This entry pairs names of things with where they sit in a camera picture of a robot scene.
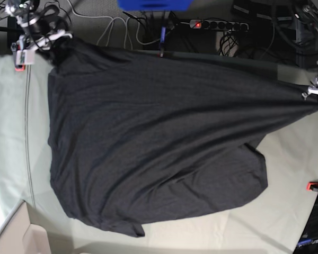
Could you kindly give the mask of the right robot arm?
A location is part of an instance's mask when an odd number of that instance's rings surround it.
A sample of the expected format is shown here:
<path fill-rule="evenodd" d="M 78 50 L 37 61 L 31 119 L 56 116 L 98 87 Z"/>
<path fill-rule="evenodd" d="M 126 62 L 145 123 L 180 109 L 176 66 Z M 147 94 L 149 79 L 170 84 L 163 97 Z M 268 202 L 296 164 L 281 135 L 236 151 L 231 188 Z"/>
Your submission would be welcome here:
<path fill-rule="evenodd" d="M 23 34 L 11 50 L 17 69 L 32 65 L 37 53 L 46 57 L 51 56 L 54 48 L 61 41 L 72 38 L 70 22 L 60 16 L 62 10 L 51 3 L 43 9 L 39 8 L 39 1 L 7 1 L 5 12 L 16 19 Z"/>

